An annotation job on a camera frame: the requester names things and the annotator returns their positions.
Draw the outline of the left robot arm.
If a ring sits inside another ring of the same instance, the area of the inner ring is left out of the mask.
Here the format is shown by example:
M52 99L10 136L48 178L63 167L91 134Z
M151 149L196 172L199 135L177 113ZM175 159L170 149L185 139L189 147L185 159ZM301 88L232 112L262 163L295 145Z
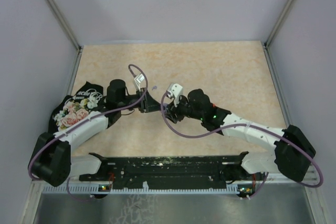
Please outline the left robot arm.
M145 88L128 94L123 80L110 82L107 95L103 87L86 82L73 96L66 96L50 116L48 131L36 142L28 164L28 173L57 187L68 178L92 175L98 180L108 177L109 167L97 154L73 157L84 142L106 130L121 117L123 110L141 113L160 110L160 104Z

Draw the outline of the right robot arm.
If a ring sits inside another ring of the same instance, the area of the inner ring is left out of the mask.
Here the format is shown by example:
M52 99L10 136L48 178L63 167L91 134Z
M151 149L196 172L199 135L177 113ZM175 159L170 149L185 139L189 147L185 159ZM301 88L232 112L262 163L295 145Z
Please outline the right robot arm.
M167 90L163 97L171 103L161 107L166 125L176 124L184 118L199 120L207 129L202 137L211 134L236 137L262 147L263 153L247 153L234 167L235 175L242 180L255 173L281 173L288 179L302 183L316 155L303 131L294 125L281 129L246 120L210 101L203 90L191 91L188 96L177 90Z

